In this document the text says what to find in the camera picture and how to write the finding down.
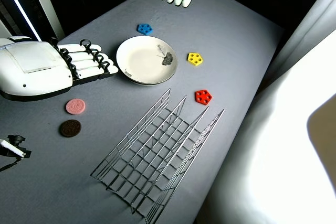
plate rim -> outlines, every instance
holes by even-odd
[[[144,38],[155,38],[155,39],[158,39],[158,40],[164,42],[164,43],[167,44],[168,46],[170,46],[170,48],[173,50],[173,52],[175,53],[175,56],[176,56],[176,68],[174,69],[174,71],[173,71],[173,73],[171,74],[171,76],[169,76],[167,79],[165,79],[165,80],[163,80],[163,81],[160,81],[160,82],[149,83],[149,82],[141,82],[141,81],[134,80],[133,78],[131,78],[131,77],[129,77],[127,74],[125,74],[125,72],[124,72],[124,71],[121,69],[121,67],[119,66],[119,62],[118,62],[118,51],[119,51],[119,48],[120,48],[121,45],[124,44],[126,41],[131,40],[131,39],[135,39],[135,38],[138,38],[138,37],[139,37],[139,38],[140,38],[140,37],[144,37]],[[115,57],[115,58],[116,58],[116,62],[117,62],[117,64],[118,64],[118,67],[119,67],[120,71],[123,73],[124,76],[126,76],[128,79],[132,80],[133,82],[135,82],[135,83],[137,83],[137,84],[142,84],[142,85],[146,85],[146,86],[153,86],[153,85],[157,85],[157,84],[163,83],[163,82],[165,82],[165,81],[168,81],[168,80],[171,79],[171,78],[174,76],[174,74],[176,73],[177,65],[179,64],[179,63],[178,63],[179,61],[178,61],[178,58],[177,58],[177,54],[176,54],[174,48],[173,48],[170,44],[168,44],[166,41],[164,41],[164,40],[162,40],[162,39],[159,39],[159,38],[156,38],[156,37],[153,37],[153,36],[141,36],[141,35],[140,35],[140,36],[134,36],[134,37],[131,37],[131,38],[129,38],[129,39],[123,41],[123,42],[119,45],[119,47],[118,47],[118,49],[117,49],[117,53],[116,53],[116,57]]]

tabletop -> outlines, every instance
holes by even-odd
[[[197,127],[202,130],[225,112],[157,223],[192,223],[272,59],[282,29],[234,0],[193,0],[188,8],[161,0],[128,0],[60,43],[90,39],[115,61],[117,48],[140,35],[148,23],[151,36],[166,41],[178,57],[175,75],[156,86],[140,86],[122,73],[82,84],[53,98],[14,102],[0,98],[0,137],[26,137],[29,159],[2,172],[2,223],[144,223],[116,195],[90,177],[100,161],[120,142],[153,103],[171,88],[171,106],[187,96],[181,117],[191,122],[205,106],[195,102],[196,90],[213,96]],[[199,52],[203,63],[187,62]],[[65,104],[86,102],[81,115]],[[59,134],[63,121],[81,122],[72,138]],[[0,165],[11,160],[0,156]]]

plate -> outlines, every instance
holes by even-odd
[[[144,85],[162,83],[177,69],[173,48],[150,36],[137,36],[122,43],[117,51],[117,63],[128,78]]]

metal wire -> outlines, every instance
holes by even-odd
[[[224,112],[200,132],[208,108],[188,124],[180,117],[186,97],[173,110],[169,98],[170,89],[91,173],[146,223],[157,221]]]

yellow pentagon block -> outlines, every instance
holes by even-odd
[[[194,66],[198,66],[203,63],[201,55],[196,52],[190,52],[188,54],[188,61]]]

